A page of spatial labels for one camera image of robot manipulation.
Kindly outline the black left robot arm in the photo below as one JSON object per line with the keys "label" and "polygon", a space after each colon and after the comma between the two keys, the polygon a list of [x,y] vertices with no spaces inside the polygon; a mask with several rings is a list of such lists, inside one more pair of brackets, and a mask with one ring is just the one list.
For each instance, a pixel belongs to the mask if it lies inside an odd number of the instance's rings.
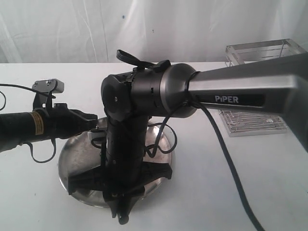
{"label": "black left robot arm", "polygon": [[52,139],[68,139],[96,127],[98,116],[68,109],[57,103],[51,108],[36,108],[32,112],[0,115],[0,151],[24,143]]}

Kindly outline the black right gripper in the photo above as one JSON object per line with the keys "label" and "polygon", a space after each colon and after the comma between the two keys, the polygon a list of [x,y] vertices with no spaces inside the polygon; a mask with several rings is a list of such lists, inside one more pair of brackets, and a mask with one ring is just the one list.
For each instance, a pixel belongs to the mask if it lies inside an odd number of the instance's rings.
{"label": "black right gripper", "polygon": [[155,158],[155,147],[147,144],[146,134],[125,136],[110,135],[96,138],[96,147],[101,147],[101,166],[68,177],[67,191],[72,195],[77,190],[103,192],[104,201],[111,209],[112,218],[119,224],[127,224],[129,214],[145,194],[145,185],[157,179],[170,179],[169,163],[148,162]]}

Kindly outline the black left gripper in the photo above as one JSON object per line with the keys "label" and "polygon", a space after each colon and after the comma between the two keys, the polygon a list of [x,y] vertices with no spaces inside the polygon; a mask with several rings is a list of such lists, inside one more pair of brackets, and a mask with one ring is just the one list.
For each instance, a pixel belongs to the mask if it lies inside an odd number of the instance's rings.
{"label": "black left gripper", "polygon": [[98,116],[84,113],[77,109],[68,109],[66,103],[56,103],[54,107],[42,108],[39,114],[43,120],[43,137],[45,139],[68,139],[80,132],[96,128]]}

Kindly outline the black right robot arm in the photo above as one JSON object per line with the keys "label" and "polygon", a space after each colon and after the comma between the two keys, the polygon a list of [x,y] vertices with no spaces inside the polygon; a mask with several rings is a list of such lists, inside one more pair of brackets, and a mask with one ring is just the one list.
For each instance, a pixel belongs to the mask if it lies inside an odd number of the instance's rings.
{"label": "black right robot arm", "polygon": [[103,193],[112,216],[126,224],[145,186],[171,178],[168,163],[145,162],[160,150],[160,137],[145,144],[149,119],[187,118],[197,109],[237,110],[280,116],[304,148],[308,146],[308,55],[296,54],[261,62],[199,72],[188,64],[143,62],[117,51],[132,72],[111,74],[102,81],[106,129],[98,131],[101,163],[68,177],[68,193]]}

